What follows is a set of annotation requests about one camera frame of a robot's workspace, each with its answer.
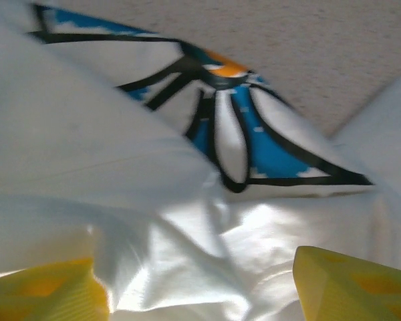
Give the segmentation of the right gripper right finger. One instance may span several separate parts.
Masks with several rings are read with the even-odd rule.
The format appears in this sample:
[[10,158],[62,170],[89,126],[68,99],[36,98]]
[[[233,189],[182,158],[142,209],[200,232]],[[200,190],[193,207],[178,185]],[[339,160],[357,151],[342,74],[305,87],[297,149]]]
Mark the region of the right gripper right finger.
[[401,270],[300,246],[293,279],[306,320],[401,320]]

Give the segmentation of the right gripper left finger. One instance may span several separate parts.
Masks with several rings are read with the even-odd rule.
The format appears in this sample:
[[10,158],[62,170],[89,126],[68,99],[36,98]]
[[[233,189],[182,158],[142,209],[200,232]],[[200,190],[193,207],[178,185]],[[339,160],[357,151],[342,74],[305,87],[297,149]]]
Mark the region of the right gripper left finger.
[[108,320],[108,295],[92,259],[31,267],[0,277],[1,320]]

